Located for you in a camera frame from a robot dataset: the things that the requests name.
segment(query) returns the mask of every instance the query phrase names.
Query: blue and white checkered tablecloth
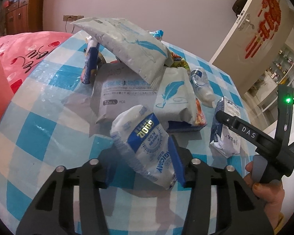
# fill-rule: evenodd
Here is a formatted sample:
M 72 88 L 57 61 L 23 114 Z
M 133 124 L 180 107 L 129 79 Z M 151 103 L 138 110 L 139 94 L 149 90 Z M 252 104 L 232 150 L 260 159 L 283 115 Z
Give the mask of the blue and white checkered tablecloth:
M 90 85 L 80 83 L 85 63 L 87 34 L 80 31 L 49 54 L 24 81 L 0 122 L 0 218 L 15 233 L 35 194 L 58 165 L 78 167 L 112 141 L 103 135 L 89 137 Z M 217 99 L 227 96 L 241 108 L 242 100 L 231 78 L 203 59 L 168 43 L 169 49 L 184 57 L 190 67 L 200 65 Z M 107 62 L 115 60 L 101 47 Z M 242 140 L 240 155 L 225 159 L 209 147 L 213 108 L 202 106 L 208 125 L 200 132 L 176 133 L 182 147 L 209 165 L 233 165 L 245 175 L 245 165 L 255 147 Z M 120 163 L 111 186 L 101 190 L 110 234 L 180 234 L 185 220 L 190 190 L 179 183 L 166 191 L 135 174 Z M 78 193 L 74 194 L 75 229 L 81 233 Z M 212 201 L 211 231 L 216 221 L 216 202 Z

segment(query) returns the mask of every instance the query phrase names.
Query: fingernail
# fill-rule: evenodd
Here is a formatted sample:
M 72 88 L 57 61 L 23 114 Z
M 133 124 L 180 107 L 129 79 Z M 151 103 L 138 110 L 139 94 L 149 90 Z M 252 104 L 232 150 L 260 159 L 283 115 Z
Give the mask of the fingernail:
M 256 190 L 261 190 L 262 185 L 261 185 L 260 183 L 255 183 L 255 184 L 254 184 L 254 188 L 255 188 Z

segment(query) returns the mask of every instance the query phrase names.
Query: water bottle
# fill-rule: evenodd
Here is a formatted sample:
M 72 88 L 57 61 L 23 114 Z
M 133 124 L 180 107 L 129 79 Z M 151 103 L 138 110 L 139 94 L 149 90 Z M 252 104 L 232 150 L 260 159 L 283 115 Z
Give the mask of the water bottle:
M 213 102 L 216 99 L 204 68 L 196 67 L 196 69 L 191 72 L 190 80 L 195 88 L 196 96 L 201 101 Z

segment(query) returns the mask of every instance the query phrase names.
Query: wooden dresser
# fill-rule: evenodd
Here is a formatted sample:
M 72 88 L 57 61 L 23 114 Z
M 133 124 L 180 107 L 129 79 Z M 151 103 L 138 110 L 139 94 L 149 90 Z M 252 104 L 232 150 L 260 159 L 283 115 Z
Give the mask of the wooden dresser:
M 6 34 L 43 30 L 44 0 L 19 0 L 5 8 Z

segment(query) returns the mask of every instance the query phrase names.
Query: black gripper frame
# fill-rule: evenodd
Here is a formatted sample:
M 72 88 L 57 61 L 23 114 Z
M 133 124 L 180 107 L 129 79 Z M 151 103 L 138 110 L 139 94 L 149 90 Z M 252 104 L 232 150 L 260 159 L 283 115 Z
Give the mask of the black gripper frame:
M 110 150 L 103 150 L 100 156 L 113 155 Z M 73 169 L 58 166 L 27 208 L 16 235 L 78 235 L 73 219 L 73 188 L 76 185 L 80 188 L 83 235 L 109 235 L 99 188 L 107 188 L 115 166 L 111 162 L 103 165 L 105 158 L 98 159 Z
M 270 183 L 289 177 L 294 170 L 294 142 L 289 145 L 293 114 L 292 87 L 278 85 L 278 120 L 274 139 L 248 122 L 233 117 L 223 111 L 216 112 L 216 120 L 231 131 L 254 144 L 256 152 L 262 157 L 261 164 L 255 161 L 254 168 L 261 169 L 256 182 Z
M 217 223 L 213 235 L 273 235 L 261 202 L 240 174 L 227 166 L 210 167 L 192 162 L 192 154 L 169 138 L 169 153 L 177 180 L 191 188 L 182 235 L 207 235 L 210 220 L 211 186 L 217 186 Z

